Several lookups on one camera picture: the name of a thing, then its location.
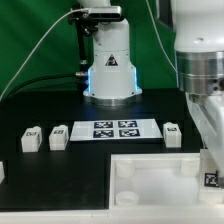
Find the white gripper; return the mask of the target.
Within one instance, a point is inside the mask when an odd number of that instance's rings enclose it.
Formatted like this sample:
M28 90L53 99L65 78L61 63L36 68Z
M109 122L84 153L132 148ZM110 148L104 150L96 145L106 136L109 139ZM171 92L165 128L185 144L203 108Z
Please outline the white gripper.
M214 159L220 178L224 178L224 95L193 101L186 94L189 113L203 142Z

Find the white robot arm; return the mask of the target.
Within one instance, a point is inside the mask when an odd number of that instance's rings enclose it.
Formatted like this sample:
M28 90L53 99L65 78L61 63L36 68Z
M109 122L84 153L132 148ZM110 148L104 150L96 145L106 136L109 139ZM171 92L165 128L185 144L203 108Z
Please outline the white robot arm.
M92 62L87 69L84 99L124 103L141 96L138 76L145 74L157 49L145 35L155 17L144 15L148 0L76 0L78 20L92 36ZM174 30L177 87L185 93L190 115L224 178L224 0L155 0L156 12L169 13Z

